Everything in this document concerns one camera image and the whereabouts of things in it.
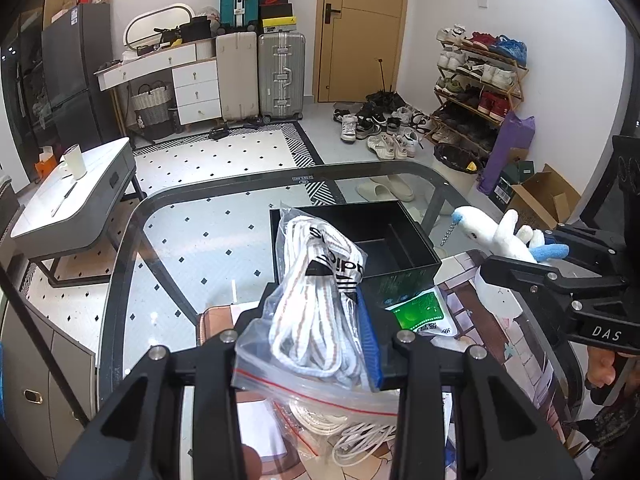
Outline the person's right hand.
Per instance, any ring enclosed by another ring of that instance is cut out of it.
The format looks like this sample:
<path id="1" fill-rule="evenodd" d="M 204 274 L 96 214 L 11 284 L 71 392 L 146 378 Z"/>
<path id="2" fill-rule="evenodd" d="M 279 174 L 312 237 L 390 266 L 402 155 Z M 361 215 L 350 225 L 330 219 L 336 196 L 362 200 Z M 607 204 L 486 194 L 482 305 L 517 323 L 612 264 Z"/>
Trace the person's right hand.
<path id="1" fill-rule="evenodd" d="M 592 388 L 602 388 L 615 384 L 617 372 L 615 363 L 618 358 L 629 358 L 629 354 L 608 349 L 588 347 L 588 366 L 586 379 Z"/>

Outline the person's left hand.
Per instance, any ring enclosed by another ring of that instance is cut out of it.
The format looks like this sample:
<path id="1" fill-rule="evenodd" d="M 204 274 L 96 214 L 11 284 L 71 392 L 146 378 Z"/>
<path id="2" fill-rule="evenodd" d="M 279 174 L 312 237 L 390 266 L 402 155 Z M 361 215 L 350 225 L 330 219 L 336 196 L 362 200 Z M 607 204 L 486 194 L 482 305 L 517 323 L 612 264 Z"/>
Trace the person's left hand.
<path id="1" fill-rule="evenodd" d="M 247 445 L 243 446 L 243 456 L 248 480 L 259 480 L 262 476 L 262 460 L 259 454 Z"/>

